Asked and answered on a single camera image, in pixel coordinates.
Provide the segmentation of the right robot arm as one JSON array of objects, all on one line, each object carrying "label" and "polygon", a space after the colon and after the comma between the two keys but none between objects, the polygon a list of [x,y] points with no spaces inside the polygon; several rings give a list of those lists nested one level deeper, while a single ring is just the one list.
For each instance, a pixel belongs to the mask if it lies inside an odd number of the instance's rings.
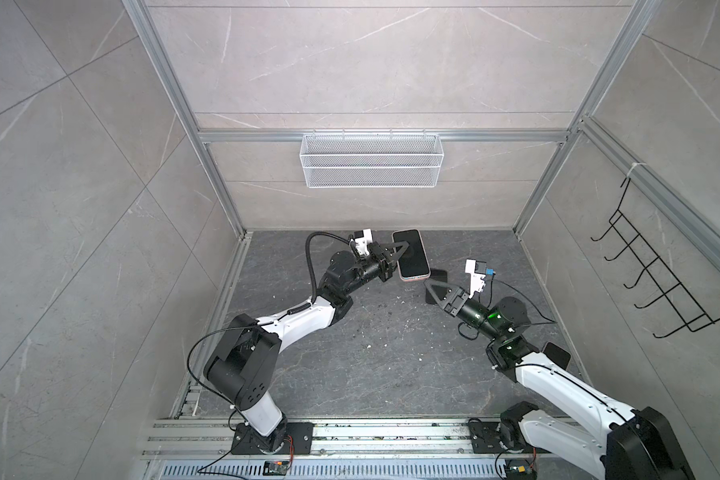
[{"label": "right robot arm", "polygon": [[559,456],[597,479],[691,479],[694,476],[670,422],[659,411],[638,410],[570,374],[567,351],[539,349],[524,336],[531,322],[525,304],[505,297],[481,304],[461,287],[429,279],[428,293],[447,314],[489,338],[492,366],[566,413],[566,423],[529,402],[502,414],[507,449],[535,447]]}]

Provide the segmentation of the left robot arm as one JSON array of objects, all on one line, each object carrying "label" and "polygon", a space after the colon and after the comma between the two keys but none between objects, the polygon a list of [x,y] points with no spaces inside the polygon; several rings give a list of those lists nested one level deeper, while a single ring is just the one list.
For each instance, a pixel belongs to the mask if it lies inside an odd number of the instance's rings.
[{"label": "left robot arm", "polygon": [[268,451],[280,446],[287,428],[286,415],[269,393],[280,353],[342,320],[353,305],[351,294],[375,279],[389,280],[409,249],[405,241],[380,244],[343,238],[348,248],[333,254],[317,279],[310,246],[319,235],[313,232],[305,242],[310,297],[270,316],[234,317],[203,367],[210,386],[236,408],[259,447]]}]

